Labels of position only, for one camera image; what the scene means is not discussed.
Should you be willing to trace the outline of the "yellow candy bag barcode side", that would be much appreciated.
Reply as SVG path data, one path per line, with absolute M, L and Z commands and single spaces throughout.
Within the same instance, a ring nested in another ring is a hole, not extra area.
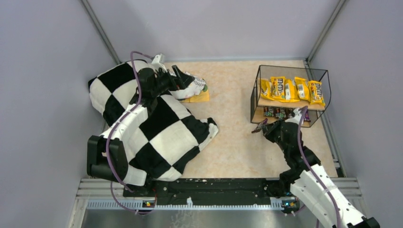
M 273 101 L 274 98 L 272 96 L 272 83 L 270 80 L 261 79 L 260 80 L 260 96 L 264 99 Z

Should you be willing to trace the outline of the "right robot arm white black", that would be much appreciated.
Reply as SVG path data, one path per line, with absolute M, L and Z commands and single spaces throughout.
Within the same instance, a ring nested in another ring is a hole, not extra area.
M 302 141 L 297 123 L 262 121 L 257 127 L 263 136 L 279 146 L 290 167 L 279 176 L 273 196 L 291 194 L 299 198 L 325 228 L 378 228 L 374 217 L 366 217 L 350 203 L 331 180 L 320 159 Z

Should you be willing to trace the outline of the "yellow m&m bag front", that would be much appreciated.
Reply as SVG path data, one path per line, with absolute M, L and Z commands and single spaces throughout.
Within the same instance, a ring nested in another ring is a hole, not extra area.
M 285 77 L 273 76 L 270 78 L 272 84 L 271 96 L 274 100 L 284 102 L 285 99 Z

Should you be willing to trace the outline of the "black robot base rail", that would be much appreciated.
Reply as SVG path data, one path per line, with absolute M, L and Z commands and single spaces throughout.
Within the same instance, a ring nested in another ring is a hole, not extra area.
M 207 206 L 211 208 L 253 208 L 263 206 L 285 213 L 303 206 L 299 198 L 280 188 L 276 178 L 150 180 L 142 187 L 130 185 L 125 198 L 156 200 L 155 206 Z

